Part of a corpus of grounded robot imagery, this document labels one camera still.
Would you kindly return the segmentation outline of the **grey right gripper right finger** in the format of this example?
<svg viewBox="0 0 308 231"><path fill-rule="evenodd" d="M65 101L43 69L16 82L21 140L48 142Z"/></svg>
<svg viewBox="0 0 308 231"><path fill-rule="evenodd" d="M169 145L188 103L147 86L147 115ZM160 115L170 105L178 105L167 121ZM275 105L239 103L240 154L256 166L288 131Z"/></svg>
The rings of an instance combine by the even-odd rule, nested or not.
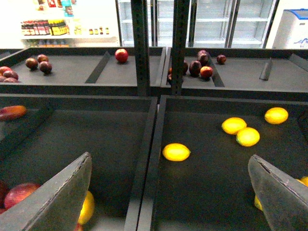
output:
<svg viewBox="0 0 308 231"><path fill-rule="evenodd" d="M250 180L272 231L308 229L308 187L258 155L248 162Z"/></svg>

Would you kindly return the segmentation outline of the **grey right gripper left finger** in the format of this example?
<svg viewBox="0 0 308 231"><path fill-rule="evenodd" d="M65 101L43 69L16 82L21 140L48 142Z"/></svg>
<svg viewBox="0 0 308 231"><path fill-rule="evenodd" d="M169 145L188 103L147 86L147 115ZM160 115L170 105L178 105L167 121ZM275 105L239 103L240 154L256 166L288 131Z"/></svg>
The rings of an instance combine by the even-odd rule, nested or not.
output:
<svg viewBox="0 0 308 231"><path fill-rule="evenodd" d="M2 231L73 231L90 185L92 158L85 152L0 216Z"/></svg>

